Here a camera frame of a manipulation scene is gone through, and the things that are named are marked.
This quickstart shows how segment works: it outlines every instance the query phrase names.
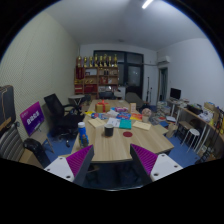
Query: lamp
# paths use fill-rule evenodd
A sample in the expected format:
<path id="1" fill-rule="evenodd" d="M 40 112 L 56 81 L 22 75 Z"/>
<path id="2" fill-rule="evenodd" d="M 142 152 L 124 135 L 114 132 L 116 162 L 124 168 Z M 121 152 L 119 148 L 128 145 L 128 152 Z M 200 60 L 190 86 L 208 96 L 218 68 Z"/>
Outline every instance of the lamp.
<path id="1" fill-rule="evenodd" d="M 150 3 L 152 3 L 153 2 L 153 0 L 147 0 L 144 4 L 143 4 L 143 6 L 142 6 L 142 8 L 143 9 L 145 9 Z"/>

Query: white chair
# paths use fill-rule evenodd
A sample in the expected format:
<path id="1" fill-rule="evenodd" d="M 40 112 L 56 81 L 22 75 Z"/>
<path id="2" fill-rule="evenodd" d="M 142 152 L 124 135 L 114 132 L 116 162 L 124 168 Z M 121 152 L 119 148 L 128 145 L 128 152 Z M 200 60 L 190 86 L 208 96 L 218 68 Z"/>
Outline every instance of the white chair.
<path id="1" fill-rule="evenodd" d="M 191 129 L 187 132 L 186 137 L 184 138 L 184 141 L 183 141 L 183 143 L 182 143 L 181 145 L 184 144 L 184 142 L 185 142 L 185 140 L 186 140 L 186 138 L 187 138 L 187 136 L 188 136 L 189 133 L 191 134 L 191 136 L 194 135 L 194 138 L 193 138 L 193 141 L 191 142 L 191 145 L 190 145 L 190 147 L 188 148 L 187 152 L 190 150 L 190 148 L 191 148 L 192 144 L 194 143 L 194 140 L 195 140 L 195 138 L 196 138 L 196 136 L 197 136 L 198 139 L 197 139 L 197 142 L 196 142 L 196 144 L 195 144 L 194 151 L 196 150 L 196 146 L 197 146 L 197 144 L 198 144 L 199 137 L 200 137 L 200 133 L 199 133 L 199 131 L 197 131 L 197 130 L 194 129 L 194 128 L 191 128 Z"/>

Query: wall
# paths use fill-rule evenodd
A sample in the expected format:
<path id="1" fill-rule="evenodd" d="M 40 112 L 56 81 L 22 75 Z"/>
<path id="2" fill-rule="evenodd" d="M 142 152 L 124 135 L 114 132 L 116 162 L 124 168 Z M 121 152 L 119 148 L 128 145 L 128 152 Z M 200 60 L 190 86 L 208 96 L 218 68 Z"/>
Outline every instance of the wall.
<path id="1" fill-rule="evenodd" d="M 43 97 L 56 93 L 62 104 L 74 94 L 74 68 L 78 45 L 51 16 L 42 12 L 26 24 L 8 47 L 0 64 L 0 86 L 14 86 L 19 132 L 28 137 L 20 113 L 39 101 L 45 115 L 41 130 L 51 122 Z"/>
<path id="2" fill-rule="evenodd" d="M 213 102 L 224 107 L 224 71 L 222 63 L 208 39 L 191 39 L 176 43 L 158 52 L 168 55 L 168 90 L 181 89 L 181 97 L 191 103 Z"/>
<path id="3" fill-rule="evenodd" d="M 80 45 L 80 55 L 91 56 L 93 55 L 94 50 L 115 50 L 115 51 L 127 51 L 134 52 L 144 55 L 144 63 L 147 64 L 155 64 L 156 62 L 156 52 L 140 48 L 136 46 L 124 45 L 124 44 L 88 44 L 88 45 Z M 156 104 L 157 97 L 157 88 L 158 88 L 158 69 L 156 66 L 147 66 L 144 65 L 144 79 L 143 79 L 143 94 L 142 99 L 146 100 L 146 92 L 148 88 L 148 78 L 150 80 L 149 86 L 152 87 L 152 95 L 151 95 L 151 104 Z"/>

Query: yellow box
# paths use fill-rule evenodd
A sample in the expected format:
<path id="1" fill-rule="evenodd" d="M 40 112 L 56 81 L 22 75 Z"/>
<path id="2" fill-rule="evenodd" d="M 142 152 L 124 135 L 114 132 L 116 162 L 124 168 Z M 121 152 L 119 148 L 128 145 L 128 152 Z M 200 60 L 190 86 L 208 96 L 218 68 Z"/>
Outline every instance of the yellow box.
<path id="1" fill-rule="evenodd" d="M 110 104 L 109 103 L 97 103 L 95 105 L 96 113 L 106 113 L 110 111 Z"/>

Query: box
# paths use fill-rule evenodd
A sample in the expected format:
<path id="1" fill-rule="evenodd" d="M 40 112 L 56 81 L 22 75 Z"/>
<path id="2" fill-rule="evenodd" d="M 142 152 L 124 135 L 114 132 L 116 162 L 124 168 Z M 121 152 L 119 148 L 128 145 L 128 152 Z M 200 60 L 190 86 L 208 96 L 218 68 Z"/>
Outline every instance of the box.
<path id="1" fill-rule="evenodd" d="M 210 103 L 204 103 L 204 107 L 207 108 L 208 110 L 214 111 L 215 110 L 215 105 L 210 104 Z"/>
<path id="2" fill-rule="evenodd" d="M 110 104 L 105 103 L 104 100 L 102 100 L 102 102 L 95 105 L 95 111 L 96 113 L 106 113 L 110 111 Z"/>

